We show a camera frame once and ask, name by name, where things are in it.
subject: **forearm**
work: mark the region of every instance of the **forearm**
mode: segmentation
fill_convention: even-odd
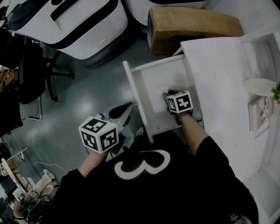
[[[196,155],[198,147],[209,135],[188,113],[178,114],[191,154]]]
[[[108,153],[90,153],[78,170],[86,177],[95,167],[99,166],[106,159],[107,155]]]

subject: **black t-shirt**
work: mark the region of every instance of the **black t-shirt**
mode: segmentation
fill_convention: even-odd
[[[61,186],[41,223],[230,223],[234,213],[258,223],[256,204],[212,138],[192,156],[173,133],[139,136],[129,150],[84,178]]]

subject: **book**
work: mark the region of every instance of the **book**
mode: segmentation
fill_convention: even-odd
[[[248,103],[250,131],[257,131],[270,119],[273,105],[273,98],[268,96],[258,96]]]

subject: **t-shirt sleeve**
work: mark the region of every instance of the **t-shirt sleeve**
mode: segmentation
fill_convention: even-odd
[[[211,137],[202,141],[195,158],[200,170],[205,174],[217,178],[235,177],[228,158]]]
[[[83,196],[78,196],[77,194],[83,192],[84,183],[85,178],[77,169],[70,171],[67,175],[62,177],[60,187],[40,223],[53,223],[54,217],[56,221],[60,219],[64,221],[69,214],[77,212],[79,206],[73,205],[80,204],[80,200]]]

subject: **metal frame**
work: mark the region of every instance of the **metal frame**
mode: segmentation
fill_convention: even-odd
[[[37,118],[37,117],[26,117],[26,118],[23,118],[21,121],[24,121],[24,120],[34,120],[34,121],[40,121],[42,120],[43,118],[43,111],[42,111],[42,102],[41,102],[41,96],[39,96],[39,109],[40,109],[40,117]]]

